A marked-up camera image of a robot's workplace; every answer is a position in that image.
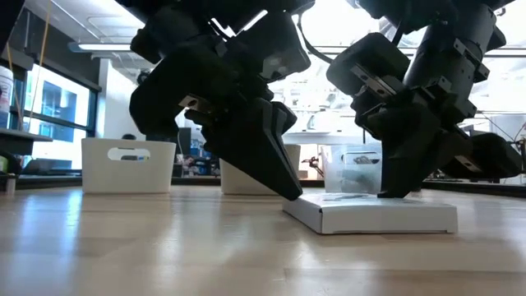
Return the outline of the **ceiling light rail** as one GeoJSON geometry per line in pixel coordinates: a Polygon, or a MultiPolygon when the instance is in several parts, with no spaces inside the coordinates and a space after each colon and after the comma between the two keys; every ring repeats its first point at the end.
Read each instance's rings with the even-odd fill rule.
{"type": "Polygon", "coordinates": [[[131,52],[130,44],[85,44],[71,42],[67,47],[74,53],[131,52]]]}

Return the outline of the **white acer box black print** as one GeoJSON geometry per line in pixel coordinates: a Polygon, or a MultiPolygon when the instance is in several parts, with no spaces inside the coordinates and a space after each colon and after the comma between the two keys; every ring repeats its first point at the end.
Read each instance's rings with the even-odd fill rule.
{"type": "Polygon", "coordinates": [[[284,201],[282,209],[317,234],[454,234],[452,205],[365,193],[311,193],[284,201]]]}

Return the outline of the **black aluminium table frame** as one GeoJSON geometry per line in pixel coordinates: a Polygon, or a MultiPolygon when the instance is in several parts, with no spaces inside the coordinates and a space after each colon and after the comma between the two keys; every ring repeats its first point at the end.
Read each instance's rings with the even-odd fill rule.
{"type": "MultiPolygon", "coordinates": [[[[45,189],[56,187],[80,187],[80,176],[28,176],[16,180],[16,189],[45,189]]],[[[175,186],[219,186],[219,178],[173,178],[175,186]]],[[[526,186],[501,183],[464,183],[450,181],[424,181],[422,189],[447,192],[465,192],[472,194],[492,195],[501,197],[518,197],[526,199],[526,186]]]]}

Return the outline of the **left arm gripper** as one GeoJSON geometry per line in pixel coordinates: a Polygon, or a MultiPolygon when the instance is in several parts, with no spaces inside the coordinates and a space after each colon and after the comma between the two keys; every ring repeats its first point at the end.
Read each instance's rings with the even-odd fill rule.
{"type": "Polygon", "coordinates": [[[210,115],[205,148],[289,201],[302,187],[283,134],[297,118],[270,83],[307,70],[292,17],[305,6],[130,6],[144,22],[131,50],[155,65],[132,93],[146,135],[174,136],[185,108],[210,115]]]}

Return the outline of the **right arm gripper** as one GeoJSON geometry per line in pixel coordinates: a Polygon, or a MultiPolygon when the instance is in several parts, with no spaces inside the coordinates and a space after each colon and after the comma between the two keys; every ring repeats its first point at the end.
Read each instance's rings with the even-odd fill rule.
{"type": "Polygon", "coordinates": [[[459,127],[476,114],[469,96],[489,75],[459,37],[425,39],[409,60],[384,35],[370,33],[340,53],[326,75],[352,97],[355,123],[381,142],[380,198],[404,198],[436,170],[475,179],[522,171],[521,154],[502,136],[459,127]]]}

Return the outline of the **grey plastic bin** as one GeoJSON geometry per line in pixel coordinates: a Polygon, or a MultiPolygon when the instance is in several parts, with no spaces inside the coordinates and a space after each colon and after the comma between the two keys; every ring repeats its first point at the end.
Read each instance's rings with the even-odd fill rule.
{"type": "MultiPolygon", "coordinates": [[[[299,172],[300,145],[286,145],[289,160],[295,170],[299,172]]],[[[246,173],[236,169],[231,164],[220,160],[221,191],[225,195],[248,195],[248,196],[277,196],[277,193],[259,183],[246,173]]]]}

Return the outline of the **white yellow wipes canister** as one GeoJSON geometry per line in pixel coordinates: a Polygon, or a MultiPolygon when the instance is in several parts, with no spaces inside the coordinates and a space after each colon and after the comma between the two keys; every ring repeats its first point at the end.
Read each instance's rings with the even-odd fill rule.
{"type": "Polygon", "coordinates": [[[0,128],[8,128],[12,106],[13,72],[0,66],[0,128]]]}

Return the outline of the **clear plastic bin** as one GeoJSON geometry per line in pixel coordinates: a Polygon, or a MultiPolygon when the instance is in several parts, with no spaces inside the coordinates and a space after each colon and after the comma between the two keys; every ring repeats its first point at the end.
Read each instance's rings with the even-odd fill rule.
{"type": "Polygon", "coordinates": [[[326,192],[377,194],[381,190],[379,144],[321,147],[326,192]]]}

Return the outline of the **dark side desk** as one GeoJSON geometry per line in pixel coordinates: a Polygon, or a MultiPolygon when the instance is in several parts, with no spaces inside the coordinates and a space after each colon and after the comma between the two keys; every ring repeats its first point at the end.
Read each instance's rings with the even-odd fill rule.
{"type": "Polygon", "coordinates": [[[0,150],[14,155],[32,155],[35,142],[52,142],[47,136],[0,128],[0,150]]]}

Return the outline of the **white plastic bin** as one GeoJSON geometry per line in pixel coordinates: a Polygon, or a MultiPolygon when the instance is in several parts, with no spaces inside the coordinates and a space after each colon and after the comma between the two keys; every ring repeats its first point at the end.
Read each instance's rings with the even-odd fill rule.
{"type": "Polygon", "coordinates": [[[168,193],[176,147],[163,141],[85,138],[81,141],[83,192],[168,193]]]}

